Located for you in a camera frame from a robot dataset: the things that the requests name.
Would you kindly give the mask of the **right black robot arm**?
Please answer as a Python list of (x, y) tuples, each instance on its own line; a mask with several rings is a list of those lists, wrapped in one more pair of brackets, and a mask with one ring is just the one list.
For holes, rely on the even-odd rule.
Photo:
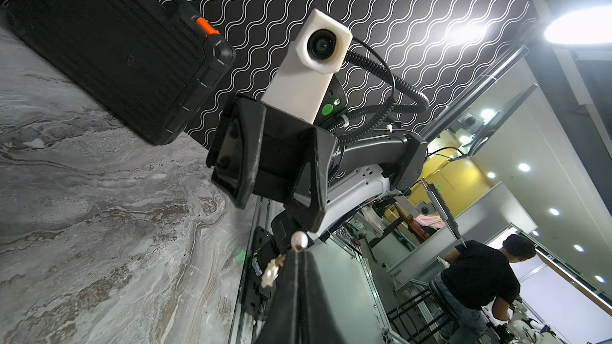
[(366, 200), (405, 191), (421, 176), (427, 143), (413, 132), (374, 132), (341, 143), (331, 132), (235, 95), (207, 156), (212, 182), (237, 208), (256, 195), (283, 205), (296, 228), (319, 237)]

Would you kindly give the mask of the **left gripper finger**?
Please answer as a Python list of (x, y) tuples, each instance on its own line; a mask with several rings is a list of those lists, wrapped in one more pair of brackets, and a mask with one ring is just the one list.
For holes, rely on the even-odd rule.
[(332, 309), (314, 256), (298, 253), (298, 331), (300, 343), (345, 343)]

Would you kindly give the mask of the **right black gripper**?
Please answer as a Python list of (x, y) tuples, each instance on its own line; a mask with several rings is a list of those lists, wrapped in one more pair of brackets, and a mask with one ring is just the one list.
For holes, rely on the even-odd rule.
[[(328, 201), (328, 170), (337, 139), (330, 132), (243, 95), (226, 104), (207, 156), (211, 182), (245, 209), (250, 195), (285, 201), (308, 232), (316, 232)], [(298, 339), (298, 253), (277, 270), (269, 315), (256, 343)]]

